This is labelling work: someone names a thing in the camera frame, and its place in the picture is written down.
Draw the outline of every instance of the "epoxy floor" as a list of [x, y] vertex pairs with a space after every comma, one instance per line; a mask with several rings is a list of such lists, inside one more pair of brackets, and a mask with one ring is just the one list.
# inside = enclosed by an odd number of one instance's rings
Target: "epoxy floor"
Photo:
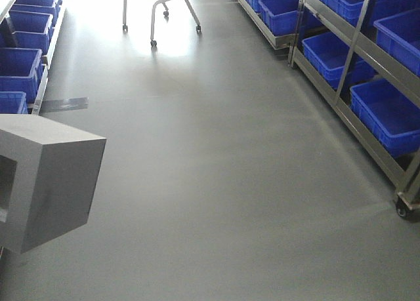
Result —
[[89, 222], [7, 256], [2, 301], [418, 300], [420, 223], [235, 0], [68, 0], [43, 116], [108, 138]]

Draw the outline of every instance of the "metal shelf frame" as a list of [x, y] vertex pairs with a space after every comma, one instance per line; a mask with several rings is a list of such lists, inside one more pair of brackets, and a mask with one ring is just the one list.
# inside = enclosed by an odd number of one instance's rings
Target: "metal shelf frame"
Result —
[[50, 69], [51, 62], [53, 61], [54, 51], [57, 45], [58, 36], [60, 35], [61, 25], [63, 23], [64, 15], [66, 13], [67, 8], [67, 0], [63, 0], [63, 2], [60, 5], [60, 12], [58, 13], [57, 22], [54, 26], [54, 33], [51, 37], [50, 46], [48, 48], [48, 52], [46, 55], [43, 55], [43, 63], [47, 65], [47, 69]]
[[287, 49], [293, 43], [295, 34], [275, 36], [267, 25], [261, 20], [260, 15], [257, 14], [246, 0], [238, 0], [248, 16], [254, 21], [255, 25], [259, 28], [261, 33], [266, 37], [267, 41], [271, 44], [274, 50]]
[[[378, 47], [375, 42], [361, 32], [369, 4], [370, 0], [364, 0], [357, 26], [354, 27], [320, 0], [299, 0], [299, 17], [296, 25], [295, 39], [289, 51], [289, 64], [292, 67], [296, 65], [302, 70], [318, 92], [325, 98], [335, 113], [341, 118], [344, 124], [349, 128], [353, 135], [355, 135], [361, 145], [363, 145], [383, 172], [388, 176], [390, 181], [395, 185], [397, 209], [399, 201], [402, 201], [409, 211], [420, 209], [420, 150], [414, 154], [408, 168], [404, 170], [341, 98], [345, 77], [352, 67], [354, 55], [357, 54], [371, 65], [382, 77], [405, 94], [415, 105], [420, 107], [420, 78], [391, 57], [383, 49]], [[299, 50], [301, 38], [303, 37], [303, 32], [300, 31], [300, 29], [302, 29], [302, 24], [304, 24], [303, 12], [305, 9], [309, 10], [329, 30], [350, 47], [345, 69], [337, 90], [332, 89], [328, 85], [325, 79]]]

